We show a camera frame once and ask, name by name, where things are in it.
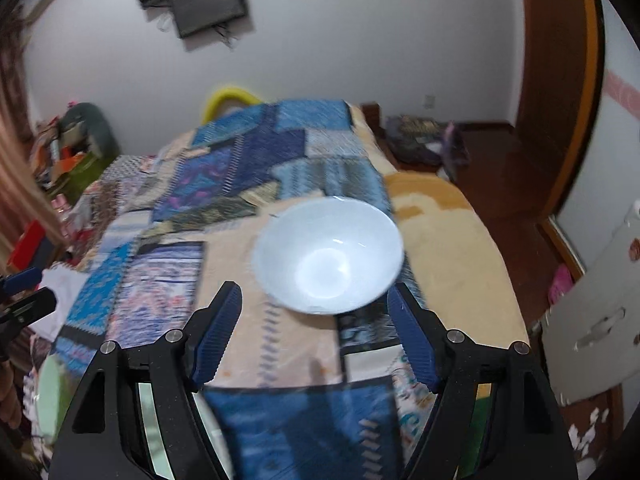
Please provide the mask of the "white mini fridge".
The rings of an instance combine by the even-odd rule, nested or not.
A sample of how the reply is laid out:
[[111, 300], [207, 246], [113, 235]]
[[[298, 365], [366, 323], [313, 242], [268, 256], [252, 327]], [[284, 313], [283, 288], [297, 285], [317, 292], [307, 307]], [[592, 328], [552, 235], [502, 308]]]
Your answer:
[[549, 382], [562, 406], [639, 371], [639, 204], [610, 244], [541, 320]]

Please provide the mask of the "white patterned bowl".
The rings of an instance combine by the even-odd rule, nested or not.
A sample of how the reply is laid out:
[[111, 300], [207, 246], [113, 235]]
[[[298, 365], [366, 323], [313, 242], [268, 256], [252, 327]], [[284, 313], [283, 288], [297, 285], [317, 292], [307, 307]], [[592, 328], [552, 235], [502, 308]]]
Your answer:
[[338, 315], [385, 294], [404, 265], [404, 242], [388, 214], [362, 200], [319, 197], [273, 214], [252, 265], [276, 304]]

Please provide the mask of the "folded white cloth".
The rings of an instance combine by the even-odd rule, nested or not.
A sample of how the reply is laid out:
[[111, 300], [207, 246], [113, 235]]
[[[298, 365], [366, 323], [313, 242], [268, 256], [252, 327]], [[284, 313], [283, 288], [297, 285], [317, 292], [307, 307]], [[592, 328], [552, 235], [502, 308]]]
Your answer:
[[48, 288], [56, 298], [55, 310], [41, 320], [29, 325], [39, 337], [53, 342], [60, 332], [70, 308], [86, 284], [89, 274], [70, 266], [57, 264], [43, 271], [39, 288]]

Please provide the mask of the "brown wooden door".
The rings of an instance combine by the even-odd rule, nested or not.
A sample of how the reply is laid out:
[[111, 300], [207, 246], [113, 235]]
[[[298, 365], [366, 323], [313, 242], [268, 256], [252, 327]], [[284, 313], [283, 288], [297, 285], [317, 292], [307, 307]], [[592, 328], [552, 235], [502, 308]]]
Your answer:
[[604, 73], [601, 0], [523, 0], [524, 70], [516, 132], [537, 156], [544, 201], [558, 214], [577, 179]]

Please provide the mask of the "light green plate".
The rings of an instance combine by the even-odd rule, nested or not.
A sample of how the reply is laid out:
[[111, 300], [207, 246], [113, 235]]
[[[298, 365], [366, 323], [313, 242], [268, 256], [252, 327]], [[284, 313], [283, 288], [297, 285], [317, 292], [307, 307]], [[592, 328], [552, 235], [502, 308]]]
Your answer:
[[75, 382], [60, 357], [47, 356], [38, 373], [35, 395], [38, 426], [47, 444], [56, 441], [74, 391]]

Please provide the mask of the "patchwork patterned bedspread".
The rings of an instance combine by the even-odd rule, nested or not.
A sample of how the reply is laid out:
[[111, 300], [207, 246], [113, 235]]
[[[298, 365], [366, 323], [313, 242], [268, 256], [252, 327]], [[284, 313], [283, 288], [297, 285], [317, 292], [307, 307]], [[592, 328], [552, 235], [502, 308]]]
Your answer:
[[437, 210], [341, 101], [172, 142], [38, 378], [52, 479], [398, 479], [435, 403], [387, 304]]

